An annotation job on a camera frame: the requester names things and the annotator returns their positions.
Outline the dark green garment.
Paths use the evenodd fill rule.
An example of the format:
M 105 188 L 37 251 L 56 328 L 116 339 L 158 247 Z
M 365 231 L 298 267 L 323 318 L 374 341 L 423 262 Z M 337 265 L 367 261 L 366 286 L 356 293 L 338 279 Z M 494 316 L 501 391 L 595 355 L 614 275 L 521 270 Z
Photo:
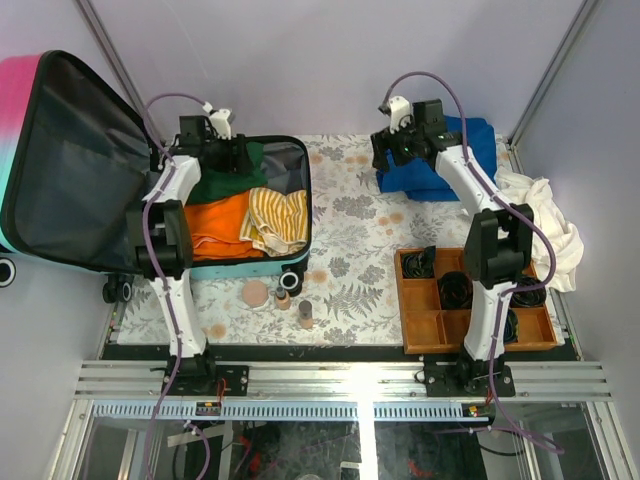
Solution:
M 187 204 L 213 203 L 253 188 L 266 186 L 267 177 L 261 170 L 264 159 L 264 145 L 257 142 L 249 142 L 247 150 L 253 165 L 248 174 L 223 173 L 208 167 L 202 167 L 201 178 L 191 190 Z

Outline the blue garment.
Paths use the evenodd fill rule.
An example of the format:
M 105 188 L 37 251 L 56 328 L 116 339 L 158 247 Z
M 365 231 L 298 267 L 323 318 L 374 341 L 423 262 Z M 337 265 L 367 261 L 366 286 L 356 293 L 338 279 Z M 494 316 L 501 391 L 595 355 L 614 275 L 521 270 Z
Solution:
M 497 172 L 497 146 L 494 127 L 483 118 L 466 120 L 469 149 L 491 180 Z M 404 166 L 390 164 L 388 172 L 376 171 L 381 193 L 403 192 L 418 202 L 453 202 L 458 197 L 447 182 L 420 159 Z

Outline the orange garment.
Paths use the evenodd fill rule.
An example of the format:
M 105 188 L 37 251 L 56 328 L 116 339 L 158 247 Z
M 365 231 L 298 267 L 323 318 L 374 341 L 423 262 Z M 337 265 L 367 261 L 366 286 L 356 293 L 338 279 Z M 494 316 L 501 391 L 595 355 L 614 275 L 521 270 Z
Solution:
M 195 262 L 260 258 L 264 253 L 240 234 L 249 207 L 249 192 L 213 203 L 184 208 Z

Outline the yellow white striped towel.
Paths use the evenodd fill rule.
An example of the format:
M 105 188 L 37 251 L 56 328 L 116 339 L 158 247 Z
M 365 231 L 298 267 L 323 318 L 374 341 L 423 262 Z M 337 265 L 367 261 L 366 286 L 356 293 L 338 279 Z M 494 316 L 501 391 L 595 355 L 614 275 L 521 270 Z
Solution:
M 289 194 L 260 187 L 249 191 L 248 209 L 239 239 L 270 257 L 301 251 L 308 243 L 309 207 L 306 190 Z

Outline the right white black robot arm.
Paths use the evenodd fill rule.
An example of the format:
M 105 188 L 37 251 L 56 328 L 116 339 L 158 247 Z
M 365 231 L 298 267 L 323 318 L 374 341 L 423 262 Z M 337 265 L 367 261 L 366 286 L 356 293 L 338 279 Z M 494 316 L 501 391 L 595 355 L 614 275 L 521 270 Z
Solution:
M 469 329 L 464 356 L 456 369 L 458 387 L 478 394 L 492 373 L 484 363 L 504 352 L 506 304 L 531 261 L 533 212 L 509 202 L 482 170 L 467 142 L 466 121 L 450 131 L 439 100 L 410 103 L 402 96 L 383 101 L 379 110 L 389 126 L 371 135 L 374 168 L 392 172 L 418 161 L 447 182 L 472 223 L 464 246 L 464 266 L 472 280 Z

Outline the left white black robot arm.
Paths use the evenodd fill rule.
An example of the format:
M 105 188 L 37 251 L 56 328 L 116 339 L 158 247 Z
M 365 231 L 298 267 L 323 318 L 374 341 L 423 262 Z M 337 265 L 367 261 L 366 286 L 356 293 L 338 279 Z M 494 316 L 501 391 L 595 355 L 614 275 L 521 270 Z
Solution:
M 197 394 L 219 381 L 199 326 L 191 276 L 271 276 L 300 294 L 312 238 L 310 155 L 282 135 L 229 134 L 223 114 L 189 115 L 162 148 L 164 169 L 127 213 L 132 257 L 157 295 L 169 333 L 166 376 Z

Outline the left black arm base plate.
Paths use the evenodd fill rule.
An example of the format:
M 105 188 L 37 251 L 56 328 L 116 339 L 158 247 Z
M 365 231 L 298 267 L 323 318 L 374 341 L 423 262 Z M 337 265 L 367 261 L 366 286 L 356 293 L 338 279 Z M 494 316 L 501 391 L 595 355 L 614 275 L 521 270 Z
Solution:
M 174 377 L 168 368 L 162 388 L 169 386 L 170 396 L 246 396 L 249 386 L 247 365 L 216 365 L 183 362 Z

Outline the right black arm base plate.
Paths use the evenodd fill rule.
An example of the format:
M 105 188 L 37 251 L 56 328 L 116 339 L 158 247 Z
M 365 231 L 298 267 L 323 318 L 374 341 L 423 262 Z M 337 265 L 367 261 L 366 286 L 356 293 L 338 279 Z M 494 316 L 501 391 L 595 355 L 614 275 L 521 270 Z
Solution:
M 423 368 L 429 397 L 486 397 L 490 393 L 489 371 L 463 374 L 456 364 L 426 363 Z M 494 366 L 493 382 L 499 397 L 516 395 L 515 383 L 508 366 Z

